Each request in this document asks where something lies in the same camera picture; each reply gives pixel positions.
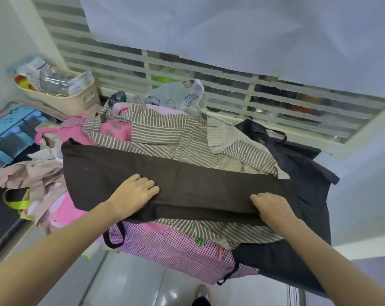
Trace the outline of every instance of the white window grille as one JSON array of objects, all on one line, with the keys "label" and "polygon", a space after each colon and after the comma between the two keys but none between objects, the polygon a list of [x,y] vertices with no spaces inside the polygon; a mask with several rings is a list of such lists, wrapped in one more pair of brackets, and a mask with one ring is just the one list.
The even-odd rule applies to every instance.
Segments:
[{"label": "white window grille", "polygon": [[66,66],[74,71],[92,71],[98,87],[143,94],[165,82],[197,78],[205,87],[200,107],[206,113],[232,123],[250,118],[286,132],[292,141],[338,157],[348,155],[385,125],[383,98],[304,86],[176,55],[97,42],[79,0],[31,1]]}]

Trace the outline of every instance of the beige plastic basket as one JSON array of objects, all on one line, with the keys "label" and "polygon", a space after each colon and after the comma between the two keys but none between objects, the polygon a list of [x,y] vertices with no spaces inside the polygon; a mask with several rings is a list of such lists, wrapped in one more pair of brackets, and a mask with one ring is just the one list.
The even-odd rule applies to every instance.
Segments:
[{"label": "beige plastic basket", "polygon": [[[81,73],[69,71],[66,69],[60,69],[65,72],[75,73],[80,75]],[[41,101],[47,106],[56,109],[57,111],[67,115],[80,115],[85,112],[88,108],[91,108],[95,104],[100,104],[99,94],[97,93],[96,86],[94,84],[94,79],[92,83],[79,92],[76,95],[70,97],[57,97],[54,95],[46,94],[43,92],[37,92],[29,89],[24,89],[18,86],[23,90],[28,96],[36,101]]]}]

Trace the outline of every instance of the hand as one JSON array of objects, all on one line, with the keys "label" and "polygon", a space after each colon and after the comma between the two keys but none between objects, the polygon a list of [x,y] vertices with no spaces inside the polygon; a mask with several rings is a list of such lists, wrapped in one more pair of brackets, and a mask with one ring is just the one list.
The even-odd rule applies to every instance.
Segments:
[{"label": "hand", "polygon": [[112,207],[119,221],[134,214],[159,191],[153,180],[135,174],[123,181],[106,203]]},{"label": "hand", "polygon": [[283,235],[286,228],[299,219],[293,213],[284,197],[271,193],[258,193],[250,196],[251,201],[261,213],[262,220],[277,233]]}]

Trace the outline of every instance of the person's left hand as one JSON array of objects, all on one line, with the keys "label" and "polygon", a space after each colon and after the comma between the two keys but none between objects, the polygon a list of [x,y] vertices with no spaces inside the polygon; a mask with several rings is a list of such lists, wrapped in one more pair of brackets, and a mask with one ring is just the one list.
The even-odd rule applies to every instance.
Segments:
[{"label": "person's left hand", "polygon": [[155,186],[153,180],[135,174],[123,181],[106,203],[122,220],[142,208],[159,191],[160,188]]}]

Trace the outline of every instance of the tiled floor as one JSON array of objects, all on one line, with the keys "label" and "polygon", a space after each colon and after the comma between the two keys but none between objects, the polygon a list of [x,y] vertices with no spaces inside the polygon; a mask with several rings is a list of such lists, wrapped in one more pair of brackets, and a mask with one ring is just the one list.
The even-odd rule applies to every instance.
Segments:
[{"label": "tiled floor", "polygon": [[[201,282],[127,253],[110,253],[83,306],[190,306]],[[286,285],[256,275],[210,286],[213,306],[286,306]]]}]

